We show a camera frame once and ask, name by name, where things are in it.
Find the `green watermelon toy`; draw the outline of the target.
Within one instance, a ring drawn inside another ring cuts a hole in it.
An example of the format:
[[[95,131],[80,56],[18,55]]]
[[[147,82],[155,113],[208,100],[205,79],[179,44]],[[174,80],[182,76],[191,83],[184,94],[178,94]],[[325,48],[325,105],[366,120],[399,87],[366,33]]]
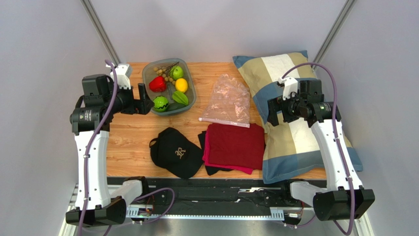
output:
[[[165,112],[169,106],[169,101],[165,96],[157,96],[154,100],[154,110],[157,112]]]

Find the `brown longan bunch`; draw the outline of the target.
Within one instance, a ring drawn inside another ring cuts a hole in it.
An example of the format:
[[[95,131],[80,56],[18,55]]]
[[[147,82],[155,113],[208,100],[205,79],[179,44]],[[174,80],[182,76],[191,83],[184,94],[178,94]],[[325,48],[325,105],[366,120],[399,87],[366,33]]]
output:
[[[162,76],[166,82],[170,82],[173,85],[176,83],[173,77],[173,72],[176,67],[179,65],[179,62],[172,63],[166,66],[155,66],[153,71],[158,75]]]

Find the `clear zip top bag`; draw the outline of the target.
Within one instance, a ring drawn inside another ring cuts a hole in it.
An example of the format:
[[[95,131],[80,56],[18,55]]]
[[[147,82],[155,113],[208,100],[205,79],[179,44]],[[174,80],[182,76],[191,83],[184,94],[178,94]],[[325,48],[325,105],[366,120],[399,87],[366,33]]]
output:
[[[215,82],[208,105],[198,121],[250,127],[250,92],[242,82],[222,74]]]

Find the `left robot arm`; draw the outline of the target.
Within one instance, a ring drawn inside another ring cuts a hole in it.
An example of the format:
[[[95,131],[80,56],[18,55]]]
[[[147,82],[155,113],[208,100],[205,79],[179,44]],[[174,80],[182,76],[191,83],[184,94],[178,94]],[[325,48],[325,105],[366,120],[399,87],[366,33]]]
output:
[[[117,113],[146,115],[154,103],[145,84],[138,84],[140,98],[135,99],[132,86],[105,74],[84,77],[82,87],[84,94],[70,115],[78,153],[79,191],[75,208],[66,213],[65,220],[86,228],[122,224],[128,205],[148,189],[148,184],[144,177],[129,177],[115,193],[109,192],[106,157],[110,123]]]

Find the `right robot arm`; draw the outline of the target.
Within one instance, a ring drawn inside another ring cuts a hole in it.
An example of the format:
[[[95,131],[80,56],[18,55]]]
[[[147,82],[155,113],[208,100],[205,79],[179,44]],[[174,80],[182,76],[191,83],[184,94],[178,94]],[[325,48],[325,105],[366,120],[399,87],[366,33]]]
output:
[[[326,188],[306,181],[290,183],[291,196],[312,206],[321,221],[361,218],[374,203],[375,194],[364,188],[351,162],[336,103],[324,101],[320,80],[286,77],[277,85],[283,92],[268,100],[267,121],[277,126],[278,113],[286,123],[304,119],[319,145],[327,174]]]

